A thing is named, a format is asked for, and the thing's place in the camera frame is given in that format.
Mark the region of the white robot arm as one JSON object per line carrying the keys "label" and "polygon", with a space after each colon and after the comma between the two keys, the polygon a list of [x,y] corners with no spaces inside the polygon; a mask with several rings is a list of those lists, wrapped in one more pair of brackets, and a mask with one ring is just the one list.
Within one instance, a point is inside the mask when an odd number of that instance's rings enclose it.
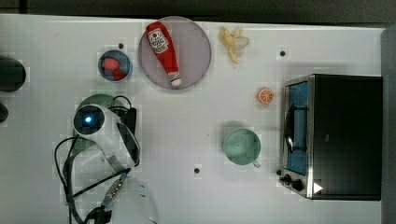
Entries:
{"label": "white robot arm", "polygon": [[71,159],[67,199],[75,221],[159,224],[148,186],[134,178],[140,146],[120,116],[102,105],[84,105],[73,127],[90,143]]}

